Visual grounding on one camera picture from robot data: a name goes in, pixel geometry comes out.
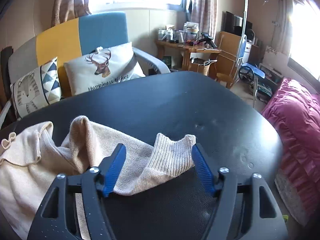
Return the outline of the tiger print cushion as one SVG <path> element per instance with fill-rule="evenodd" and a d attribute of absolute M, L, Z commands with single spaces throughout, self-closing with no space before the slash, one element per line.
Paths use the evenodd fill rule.
<path fill-rule="evenodd" d="M 10 85 L 17 118 L 56 103 L 62 98 L 57 57 L 32 70 Z"/>

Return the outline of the black monitor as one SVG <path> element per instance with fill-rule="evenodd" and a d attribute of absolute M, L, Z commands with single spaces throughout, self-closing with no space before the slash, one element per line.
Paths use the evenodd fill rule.
<path fill-rule="evenodd" d="M 243 18 L 231 12 L 224 11 L 222 16 L 221 31 L 241 36 L 243 28 Z"/>

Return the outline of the patterned curtain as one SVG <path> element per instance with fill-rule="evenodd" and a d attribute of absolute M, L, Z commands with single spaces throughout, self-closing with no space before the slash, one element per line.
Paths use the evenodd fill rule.
<path fill-rule="evenodd" d="M 218 0 L 191 0 L 191 22 L 199 24 L 199 30 L 215 37 L 217 30 Z"/>

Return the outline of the beige knit sweater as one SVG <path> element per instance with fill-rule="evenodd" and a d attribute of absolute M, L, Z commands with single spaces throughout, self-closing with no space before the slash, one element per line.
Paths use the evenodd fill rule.
<path fill-rule="evenodd" d="M 52 136 L 52 122 L 11 132 L 1 140 L 1 211 L 21 239 L 26 239 L 44 195 L 60 174 L 82 174 L 109 157 L 118 144 L 126 159 L 114 192 L 131 196 L 178 177 L 193 167 L 194 135 L 172 141 L 162 133 L 149 145 L 125 133 L 75 118 L 60 146 Z"/>

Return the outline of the clear storage jar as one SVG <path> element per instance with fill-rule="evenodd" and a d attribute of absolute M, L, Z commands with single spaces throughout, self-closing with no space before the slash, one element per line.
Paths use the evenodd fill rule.
<path fill-rule="evenodd" d="M 199 33 L 199 24 L 194 22 L 185 22 L 183 26 L 185 43 L 195 42 Z"/>

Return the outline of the wooden side table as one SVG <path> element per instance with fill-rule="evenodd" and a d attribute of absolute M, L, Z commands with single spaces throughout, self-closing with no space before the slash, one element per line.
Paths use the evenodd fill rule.
<path fill-rule="evenodd" d="M 186 44 L 178 44 L 178 43 L 170 43 L 167 41 L 160 41 L 155 40 L 155 44 L 157 46 L 157 58 L 163 59 L 165 54 L 166 48 L 172 48 L 176 50 L 180 50 L 183 54 L 183 61 L 182 61 L 182 70 L 188 70 L 189 64 L 190 64 L 190 56 L 191 53 L 204 53 L 204 54 L 214 54 L 213 59 L 217 58 L 217 55 L 221 53 L 221 50 L 219 49 L 213 49 L 213 48 L 205 48 L 203 46 L 189 46 Z"/>

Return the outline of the deer print cushion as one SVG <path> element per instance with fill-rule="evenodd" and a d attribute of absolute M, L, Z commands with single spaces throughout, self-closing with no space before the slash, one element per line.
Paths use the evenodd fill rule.
<path fill-rule="evenodd" d="M 72 95 L 144 77 L 134 56 L 132 43 L 95 52 L 64 63 Z"/>

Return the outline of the grey yellow blue sofa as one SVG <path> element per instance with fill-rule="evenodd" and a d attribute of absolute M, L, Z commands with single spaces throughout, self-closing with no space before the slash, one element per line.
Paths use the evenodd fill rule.
<path fill-rule="evenodd" d="M 7 102 L 1 110 L 4 120 L 9 111 L 16 117 L 11 101 L 10 85 L 32 70 L 57 57 L 57 69 L 62 99 L 73 96 L 64 63 L 95 52 L 98 48 L 111 48 L 129 43 L 126 15 L 109 12 L 83 16 L 56 25 L 25 42 L 14 50 L 6 47 L 1 51 L 1 74 Z M 135 48 L 134 56 L 139 62 L 148 63 L 158 74 L 167 74 L 169 68 L 156 57 Z"/>

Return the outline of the pink ruffled bedspread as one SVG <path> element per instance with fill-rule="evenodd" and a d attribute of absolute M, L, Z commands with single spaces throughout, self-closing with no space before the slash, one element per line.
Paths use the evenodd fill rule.
<path fill-rule="evenodd" d="M 262 115 L 283 145 L 277 190 L 291 216 L 305 226 L 319 207 L 319 95 L 285 77 Z"/>

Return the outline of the black hair dryer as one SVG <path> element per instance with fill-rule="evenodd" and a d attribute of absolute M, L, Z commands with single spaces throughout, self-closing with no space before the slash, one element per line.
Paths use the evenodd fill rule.
<path fill-rule="evenodd" d="M 213 42 L 213 38 L 208 33 L 201 33 L 201 37 L 197 39 L 197 44 L 204 43 L 210 46 L 210 48 L 217 48 L 217 45 Z"/>

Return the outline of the blue child bicycle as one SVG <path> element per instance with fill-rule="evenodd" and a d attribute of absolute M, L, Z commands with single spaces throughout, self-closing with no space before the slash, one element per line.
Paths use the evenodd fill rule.
<path fill-rule="evenodd" d="M 244 63 L 238 70 L 238 78 L 244 83 L 251 83 L 255 77 L 265 78 L 265 73 L 249 63 Z"/>

